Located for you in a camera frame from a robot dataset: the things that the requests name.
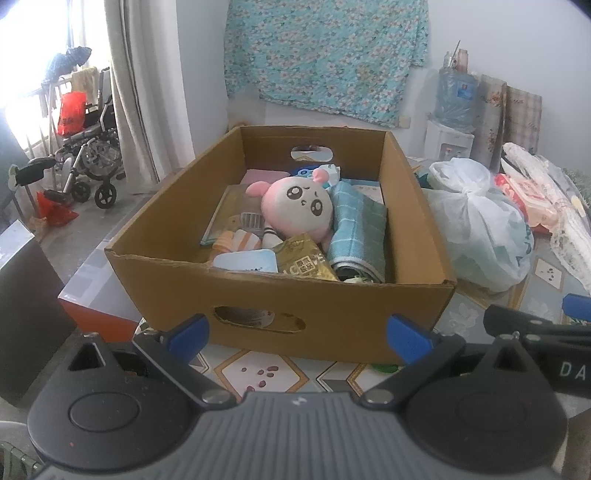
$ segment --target snack bag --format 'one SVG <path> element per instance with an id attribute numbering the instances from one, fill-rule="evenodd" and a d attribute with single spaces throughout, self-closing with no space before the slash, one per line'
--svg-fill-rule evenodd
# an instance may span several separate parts
<path id="1" fill-rule="evenodd" d="M 280 273 L 339 281 L 324 255 L 307 233 L 288 238 L 272 249 Z"/>

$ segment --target red package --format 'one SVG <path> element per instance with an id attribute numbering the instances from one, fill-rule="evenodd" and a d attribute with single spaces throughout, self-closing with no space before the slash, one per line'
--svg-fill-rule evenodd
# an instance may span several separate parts
<path id="1" fill-rule="evenodd" d="M 558 222 L 558 213 L 532 180 L 498 173 L 495 184 L 523 213 L 532 231 L 550 233 L 550 229 Z"/>
<path id="2" fill-rule="evenodd" d="M 84 129 L 86 115 L 86 94 L 84 92 L 64 93 L 61 97 L 60 119 L 57 134 L 69 137 Z"/>
<path id="3" fill-rule="evenodd" d="M 37 203 L 41 218 L 47 218 L 47 223 L 51 226 L 64 226 L 78 217 L 78 214 L 68 207 L 47 199 L 43 192 L 37 192 Z"/>

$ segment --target green towel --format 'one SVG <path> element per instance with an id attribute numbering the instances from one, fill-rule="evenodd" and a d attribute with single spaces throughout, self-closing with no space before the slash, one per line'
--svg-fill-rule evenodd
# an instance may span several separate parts
<path id="1" fill-rule="evenodd" d="M 335 212 L 335 235 L 326 255 L 330 266 L 341 280 L 360 276 L 385 282 L 387 208 L 344 181 L 328 191 Z"/>

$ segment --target white plastic bag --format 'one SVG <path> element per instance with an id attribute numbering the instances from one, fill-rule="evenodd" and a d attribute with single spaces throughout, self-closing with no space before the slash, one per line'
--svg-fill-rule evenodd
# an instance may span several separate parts
<path id="1" fill-rule="evenodd" d="M 505 291 L 530 271 L 534 238 L 521 212 L 469 158 L 435 162 L 423 189 L 459 278 Z"/>

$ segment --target cardboard box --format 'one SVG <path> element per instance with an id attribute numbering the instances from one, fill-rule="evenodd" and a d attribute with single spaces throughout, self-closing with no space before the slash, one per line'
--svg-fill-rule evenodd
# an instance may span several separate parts
<path id="1" fill-rule="evenodd" d="M 331 148 L 343 177 L 381 182 L 389 283 L 231 272 L 201 263 L 209 248 L 199 241 L 226 186 L 240 183 L 247 168 L 297 168 L 291 150 L 303 145 Z M 213 343 L 332 361 L 396 363 L 385 337 L 390 315 L 431 328 L 456 285 L 427 201 L 394 136 L 366 129 L 236 128 L 158 192 L 105 253 L 156 329 L 204 313 Z M 275 320 L 263 329 L 238 326 L 218 307 L 272 310 Z"/>
<path id="2" fill-rule="evenodd" d="M 59 295 L 64 310 L 83 332 L 99 332 L 107 342 L 128 342 L 142 319 L 105 256 L 105 246 L 146 204 L 138 203 L 92 251 Z"/>

